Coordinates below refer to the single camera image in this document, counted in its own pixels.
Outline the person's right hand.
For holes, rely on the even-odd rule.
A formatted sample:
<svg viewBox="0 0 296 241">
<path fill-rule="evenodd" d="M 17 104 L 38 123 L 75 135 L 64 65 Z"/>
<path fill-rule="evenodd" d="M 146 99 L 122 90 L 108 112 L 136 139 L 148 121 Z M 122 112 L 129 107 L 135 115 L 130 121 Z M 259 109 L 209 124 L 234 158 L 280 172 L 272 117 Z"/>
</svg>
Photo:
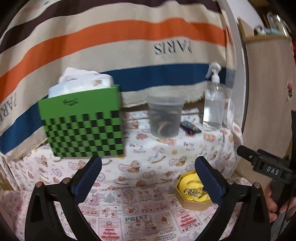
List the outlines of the person's right hand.
<svg viewBox="0 0 296 241">
<path fill-rule="evenodd" d="M 275 203 L 273 198 L 271 197 L 272 195 L 272 190 L 270 187 L 271 183 L 269 183 L 265 190 L 264 190 L 264 197 L 266 200 L 266 205 L 268 209 L 268 215 L 269 215 L 269 220 L 270 222 L 276 221 L 278 215 L 276 214 L 278 210 L 278 205 Z M 295 197 L 291 199 L 291 201 L 287 201 L 279 210 L 279 213 L 287 213 L 286 220 L 289 220 L 292 218 L 292 216 L 295 213 L 295 207 L 296 207 L 296 200 Z"/>
</svg>

